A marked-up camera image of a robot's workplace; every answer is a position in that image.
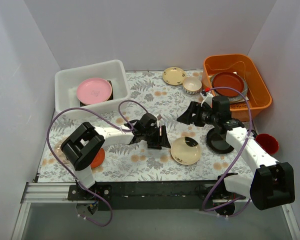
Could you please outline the red black skull mug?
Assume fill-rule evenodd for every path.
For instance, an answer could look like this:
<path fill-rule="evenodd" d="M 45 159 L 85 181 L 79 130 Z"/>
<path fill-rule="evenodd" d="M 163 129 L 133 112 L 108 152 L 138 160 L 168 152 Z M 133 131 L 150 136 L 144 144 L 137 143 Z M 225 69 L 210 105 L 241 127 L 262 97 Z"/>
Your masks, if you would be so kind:
<path fill-rule="evenodd" d="M 279 142 L 267 133 L 258 134 L 255 141 L 267 152 L 269 155 L 274 155 L 279 151 Z"/>

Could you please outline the cream plate with black mark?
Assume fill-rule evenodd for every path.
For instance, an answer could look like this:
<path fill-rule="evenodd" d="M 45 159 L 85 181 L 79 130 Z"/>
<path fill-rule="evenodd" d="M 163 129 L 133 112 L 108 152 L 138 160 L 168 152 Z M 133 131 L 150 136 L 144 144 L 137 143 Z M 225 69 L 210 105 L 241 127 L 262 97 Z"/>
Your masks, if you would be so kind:
<path fill-rule="evenodd" d="M 199 161 L 202 149 L 195 139 L 180 137 L 172 143 L 170 153 L 176 162 L 189 166 Z"/>

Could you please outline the red plate in orange bin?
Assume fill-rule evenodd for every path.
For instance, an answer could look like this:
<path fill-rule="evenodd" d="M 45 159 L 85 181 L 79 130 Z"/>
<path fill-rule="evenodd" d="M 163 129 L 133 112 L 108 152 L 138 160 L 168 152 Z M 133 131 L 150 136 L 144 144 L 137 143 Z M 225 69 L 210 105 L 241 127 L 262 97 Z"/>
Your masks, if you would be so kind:
<path fill-rule="evenodd" d="M 239 92 L 244 90 L 244 80 L 237 74 L 232 72 L 220 72 L 211 78 L 213 88 L 218 88 L 216 92 L 226 97 L 236 97 L 239 94 L 228 88 L 235 89 Z"/>

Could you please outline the floral patterned table mat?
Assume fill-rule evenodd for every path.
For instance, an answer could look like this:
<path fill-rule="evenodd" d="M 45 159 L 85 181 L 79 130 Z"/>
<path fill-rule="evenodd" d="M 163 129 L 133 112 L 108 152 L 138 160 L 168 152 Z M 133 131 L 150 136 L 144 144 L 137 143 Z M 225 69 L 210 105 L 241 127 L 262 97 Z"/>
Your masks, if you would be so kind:
<path fill-rule="evenodd" d="M 218 154 L 207 147 L 209 125 L 196 127 L 177 122 L 177 117 L 187 109 L 190 102 L 202 101 L 199 94 L 188 94 L 181 85 L 166 84 L 161 71 L 127 72 L 126 78 L 132 102 L 126 103 L 121 109 L 104 113 L 102 118 L 89 115 L 86 120 L 97 127 L 109 127 L 110 124 L 120 126 L 126 120 L 139 119 L 149 112 L 161 117 L 170 142 L 180 137 L 196 140 L 201 147 L 201 157 L 194 164 L 182 165 L 172 158 L 169 149 L 149 149 L 144 141 L 132 145 L 112 145 L 105 148 L 103 163 L 92 170 L 96 181 L 214 180 L 227 168 L 245 177 L 253 176 L 242 158 L 235 160 L 235 151 Z"/>

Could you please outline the orange plastic bin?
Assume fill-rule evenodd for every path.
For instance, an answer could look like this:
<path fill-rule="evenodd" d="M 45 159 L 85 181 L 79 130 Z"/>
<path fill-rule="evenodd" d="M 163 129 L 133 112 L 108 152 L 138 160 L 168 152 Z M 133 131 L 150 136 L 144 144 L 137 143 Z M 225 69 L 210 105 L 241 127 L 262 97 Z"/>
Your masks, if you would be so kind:
<path fill-rule="evenodd" d="M 266 84 L 248 56 L 243 54 L 209 56 L 203 62 L 203 69 L 202 85 L 204 88 L 213 88 L 210 78 L 221 72 L 236 73 L 246 81 L 248 87 L 246 97 L 241 92 L 228 87 L 243 97 L 242 101 L 230 102 L 230 110 L 234 118 L 247 122 L 249 120 L 247 106 L 250 106 L 251 115 L 254 118 L 271 105 L 272 97 Z"/>

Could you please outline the white plastic bin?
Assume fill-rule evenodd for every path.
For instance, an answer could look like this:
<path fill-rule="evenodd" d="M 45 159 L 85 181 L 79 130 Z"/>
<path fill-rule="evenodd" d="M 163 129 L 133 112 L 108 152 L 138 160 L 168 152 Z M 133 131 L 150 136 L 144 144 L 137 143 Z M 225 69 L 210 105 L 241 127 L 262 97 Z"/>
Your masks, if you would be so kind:
<path fill-rule="evenodd" d="M 77 108 L 81 101 L 77 98 L 78 86 L 85 80 L 101 78 L 112 84 L 113 99 L 97 104 L 84 104 L 83 108 L 98 114 L 116 111 L 119 104 L 131 98 L 131 90 L 122 61 L 115 59 L 91 65 L 65 69 L 55 74 L 55 111 Z"/>

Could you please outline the grey plate in orange bin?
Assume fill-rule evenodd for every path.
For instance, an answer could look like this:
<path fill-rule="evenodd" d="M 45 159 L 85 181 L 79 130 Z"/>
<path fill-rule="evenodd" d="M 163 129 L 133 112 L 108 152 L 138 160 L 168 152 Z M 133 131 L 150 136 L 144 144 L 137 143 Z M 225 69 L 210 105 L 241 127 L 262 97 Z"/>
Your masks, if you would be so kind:
<path fill-rule="evenodd" d="M 243 91 L 241 92 L 241 94 L 244 96 L 244 97 L 246 97 L 247 96 L 247 93 L 248 93 L 248 85 L 247 85 L 247 83 L 246 83 L 246 81 L 243 79 L 243 82 L 244 82 L 244 89 L 243 89 Z M 243 100 L 243 97 L 240 95 L 240 94 L 238 94 L 238 96 L 235 96 L 235 97 L 228 97 L 228 99 L 229 99 L 229 101 L 231 102 L 231 103 L 236 103 L 236 102 L 240 102 L 240 101 L 242 101 Z"/>

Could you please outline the white ceramic bowl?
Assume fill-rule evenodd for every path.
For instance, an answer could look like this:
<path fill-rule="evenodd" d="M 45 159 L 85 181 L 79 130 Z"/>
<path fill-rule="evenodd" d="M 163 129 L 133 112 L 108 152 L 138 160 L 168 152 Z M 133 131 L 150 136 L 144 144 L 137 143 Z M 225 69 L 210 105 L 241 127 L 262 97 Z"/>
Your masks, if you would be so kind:
<path fill-rule="evenodd" d="M 197 77 L 187 77 L 182 83 L 183 90 L 190 95 L 198 94 L 202 89 L 202 82 Z"/>

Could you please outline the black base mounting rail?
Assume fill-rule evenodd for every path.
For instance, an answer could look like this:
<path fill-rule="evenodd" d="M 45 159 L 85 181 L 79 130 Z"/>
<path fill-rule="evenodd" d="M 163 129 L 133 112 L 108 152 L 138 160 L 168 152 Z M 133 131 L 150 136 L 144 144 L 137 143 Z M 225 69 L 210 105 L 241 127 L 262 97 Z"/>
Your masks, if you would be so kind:
<path fill-rule="evenodd" d="M 91 203 L 91 212 L 113 210 L 201 210 L 215 180 L 97 182 L 89 190 L 70 185 L 67 199 Z"/>

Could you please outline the small red round plate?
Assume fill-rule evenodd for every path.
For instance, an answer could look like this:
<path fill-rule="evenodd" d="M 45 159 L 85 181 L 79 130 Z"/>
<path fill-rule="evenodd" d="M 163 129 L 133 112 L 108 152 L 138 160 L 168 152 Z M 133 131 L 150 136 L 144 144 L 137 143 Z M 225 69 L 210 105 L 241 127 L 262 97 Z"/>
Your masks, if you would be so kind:
<path fill-rule="evenodd" d="M 105 160 L 105 150 L 103 148 L 101 148 L 97 155 L 95 156 L 95 158 L 93 159 L 92 163 L 90 164 L 91 168 L 97 168 L 99 167 L 103 161 Z"/>

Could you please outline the small cream floral plate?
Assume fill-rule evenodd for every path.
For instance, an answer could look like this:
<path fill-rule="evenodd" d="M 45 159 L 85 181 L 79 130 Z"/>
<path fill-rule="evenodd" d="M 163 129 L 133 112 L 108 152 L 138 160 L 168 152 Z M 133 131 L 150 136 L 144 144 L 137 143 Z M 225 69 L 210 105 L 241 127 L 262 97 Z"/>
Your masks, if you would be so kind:
<path fill-rule="evenodd" d="M 165 83 L 178 86 L 187 78 L 187 73 L 179 67 L 169 67 L 163 71 L 162 79 Z"/>

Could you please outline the black round plate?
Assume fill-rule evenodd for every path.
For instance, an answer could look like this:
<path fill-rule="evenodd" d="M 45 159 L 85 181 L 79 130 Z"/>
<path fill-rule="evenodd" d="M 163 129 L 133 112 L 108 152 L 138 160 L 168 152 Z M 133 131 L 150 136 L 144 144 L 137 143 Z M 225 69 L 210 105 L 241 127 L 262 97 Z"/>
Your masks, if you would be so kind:
<path fill-rule="evenodd" d="M 208 131 L 206 144 L 217 154 L 229 154 L 234 150 L 234 148 L 226 142 L 226 135 L 217 133 L 215 128 Z"/>

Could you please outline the clear glass floral plate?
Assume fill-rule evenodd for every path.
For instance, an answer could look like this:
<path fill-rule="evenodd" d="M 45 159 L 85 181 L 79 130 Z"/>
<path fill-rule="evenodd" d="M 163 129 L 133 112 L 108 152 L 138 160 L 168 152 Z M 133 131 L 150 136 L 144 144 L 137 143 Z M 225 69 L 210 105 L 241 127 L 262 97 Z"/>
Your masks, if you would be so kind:
<path fill-rule="evenodd" d="M 62 145 L 62 143 L 63 143 L 63 140 L 60 140 L 60 141 L 58 141 L 56 144 L 55 144 L 55 146 L 54 146 L 54 153 L 57 155 L 57 157 L 59 158 L 59 159 L 62 159 L 62 158 L 64 158 L 65 156 L 64 156 L 64 154 L 63 154 L 63 152 L 62 152 L 62 150 L 61 150 L 61 145 Z"/>

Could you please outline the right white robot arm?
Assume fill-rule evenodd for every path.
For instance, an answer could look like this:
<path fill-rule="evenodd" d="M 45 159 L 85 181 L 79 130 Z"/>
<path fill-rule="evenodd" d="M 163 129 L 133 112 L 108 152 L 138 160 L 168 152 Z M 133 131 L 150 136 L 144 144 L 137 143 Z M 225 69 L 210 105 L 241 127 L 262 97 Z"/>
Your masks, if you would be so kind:
<path fill-rule="evenodd" d="M 233 193 L 251 200 L 259 210 L 266 210 L 295 201 L 294 170 L 288 162 L 279 162 L 250 137 L 243 123 L 232 117 L 230 102 L 225 96 L 215 96 L 212 103 L 192 101 L 177 118 L 179 123 L 197 127 L 212 125 L 217 134 L 237 151 L 253 172 L 253 178 L 239 174 L 221 175 L 208 192 L 215 191 L 222 199 Z"/>

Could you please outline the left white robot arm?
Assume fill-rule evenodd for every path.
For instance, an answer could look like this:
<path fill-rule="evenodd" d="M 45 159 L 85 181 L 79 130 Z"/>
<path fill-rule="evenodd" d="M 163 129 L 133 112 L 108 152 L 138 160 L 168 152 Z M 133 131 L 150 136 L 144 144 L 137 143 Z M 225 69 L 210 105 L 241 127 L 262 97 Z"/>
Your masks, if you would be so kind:
<path fill-rule="evenodd" d="M 82 123 L 62 144 L 61 151 L 71 163 L 76 181 L 81 184 L 79 194 L 85 200 L 96 196 L 96 183 L 91 164 L 100 149 L 113 145 L 133 145 L 145 141 L 149 149 L 171 147 L 167 129 L 150 113 L 119 127 L 96 127 Z"/>

